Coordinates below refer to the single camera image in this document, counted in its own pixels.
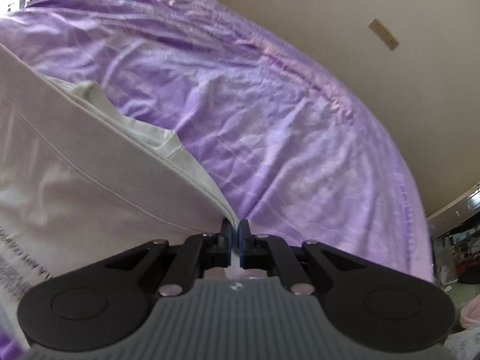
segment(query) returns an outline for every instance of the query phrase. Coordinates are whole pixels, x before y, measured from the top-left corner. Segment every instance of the electrical outlet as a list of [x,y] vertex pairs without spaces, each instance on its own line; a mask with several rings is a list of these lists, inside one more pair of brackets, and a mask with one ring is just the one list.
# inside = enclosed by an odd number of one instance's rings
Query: electrical outlet
[[397,46],[400,44],[397,39],[392,35],[390,31],[381,23],[380,20],[374,19],[368,27],[373,31],[375,35],[377,35],[383,43],[390,50],[395,50]]

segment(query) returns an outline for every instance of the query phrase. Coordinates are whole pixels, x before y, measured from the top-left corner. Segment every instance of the white cloth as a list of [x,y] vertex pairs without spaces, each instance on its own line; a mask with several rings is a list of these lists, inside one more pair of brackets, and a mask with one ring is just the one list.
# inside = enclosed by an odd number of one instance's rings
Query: white cloth
[[173,131],[119,114],[98,85],[33,72],[0,45],[0,306],[18,339],[30,286],[156,238],[238,218]]

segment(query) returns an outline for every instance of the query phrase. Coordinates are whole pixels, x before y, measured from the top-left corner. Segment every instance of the purple bed sheet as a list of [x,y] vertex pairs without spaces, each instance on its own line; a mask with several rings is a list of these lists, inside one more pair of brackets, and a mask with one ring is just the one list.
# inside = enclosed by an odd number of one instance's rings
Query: purple bed sheet
[[253,232],[431,279],[422,204],[386,129],[326,69],[218,2],[34,0],[0,18],[0,42],[175,130]]

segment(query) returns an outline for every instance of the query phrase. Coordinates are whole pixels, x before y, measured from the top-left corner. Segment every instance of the purple fabric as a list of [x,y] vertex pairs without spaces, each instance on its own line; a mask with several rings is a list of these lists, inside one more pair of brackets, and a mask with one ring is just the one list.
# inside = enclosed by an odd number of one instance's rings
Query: purple fabric
[[8,335],[0,332],[0,360],[15,360],[22,354],[20,346]]
[[214,0],[34,0],[0,18],[0,42],[176,130],[254,232],[430,270],[418,192],[385,128],[319,64]]

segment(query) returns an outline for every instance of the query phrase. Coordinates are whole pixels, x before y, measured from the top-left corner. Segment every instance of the mattress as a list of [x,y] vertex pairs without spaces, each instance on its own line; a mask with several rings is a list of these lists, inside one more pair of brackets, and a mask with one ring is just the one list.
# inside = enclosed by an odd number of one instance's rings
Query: mattress
[[383,125],[320,64],[218,2],[34,0],[0,17],[0,43],[175,131],[253,233],[431,280],[419,193]]

